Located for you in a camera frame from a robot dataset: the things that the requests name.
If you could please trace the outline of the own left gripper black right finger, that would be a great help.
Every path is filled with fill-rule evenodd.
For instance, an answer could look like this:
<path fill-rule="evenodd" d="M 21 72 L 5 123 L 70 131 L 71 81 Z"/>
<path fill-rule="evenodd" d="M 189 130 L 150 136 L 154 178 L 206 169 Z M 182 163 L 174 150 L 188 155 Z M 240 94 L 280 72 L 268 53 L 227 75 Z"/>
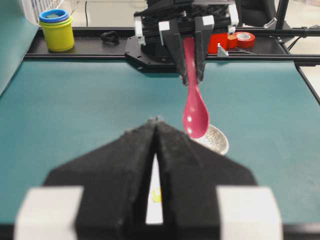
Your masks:
<path fill-rule="evenodd" d="M 164 122 L 155 137 L 170 240 L 283 239 L 275 196 L 248 168 Z"/>

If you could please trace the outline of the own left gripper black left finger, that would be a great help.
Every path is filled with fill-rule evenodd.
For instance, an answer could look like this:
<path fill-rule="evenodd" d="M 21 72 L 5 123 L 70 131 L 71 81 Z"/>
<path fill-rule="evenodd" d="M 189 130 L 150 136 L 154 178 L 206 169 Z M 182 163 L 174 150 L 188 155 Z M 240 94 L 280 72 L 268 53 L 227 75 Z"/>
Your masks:
<path fill-rule="evenodd" d="M 30 188 L 14 226 L 17 240 L 137 240 L 145 224 L 157 123 L 52 169 Z"/>

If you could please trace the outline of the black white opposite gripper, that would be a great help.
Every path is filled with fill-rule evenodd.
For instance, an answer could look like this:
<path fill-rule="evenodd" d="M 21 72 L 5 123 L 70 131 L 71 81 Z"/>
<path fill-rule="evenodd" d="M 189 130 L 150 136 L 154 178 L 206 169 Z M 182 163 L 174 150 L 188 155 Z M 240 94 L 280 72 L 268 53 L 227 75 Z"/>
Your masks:
<path fill-rule="evenodd" d="M 184 85 L 188 84 L 184 44 L 181 37 L 194 34 L 195 66 L 203 81 L 212 32 L 232 34 L 239 24 L 235 0 L 148 0 L 147 8 L 133 14 L 135 36 L 140 45 L 160 42 L 166 47 Z"/>

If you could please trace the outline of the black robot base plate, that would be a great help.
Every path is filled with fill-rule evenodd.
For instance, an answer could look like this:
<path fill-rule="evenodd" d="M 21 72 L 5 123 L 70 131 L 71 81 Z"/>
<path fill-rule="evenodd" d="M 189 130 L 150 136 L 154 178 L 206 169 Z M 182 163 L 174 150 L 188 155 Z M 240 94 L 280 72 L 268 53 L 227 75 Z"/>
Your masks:
<path fill-rule="evenodd" d="M 124 55 L 140 72 L 178 74 L 170 53 L 160 42 L 140 45 L 137 37 L 131 36 L 126 41 Z"/>

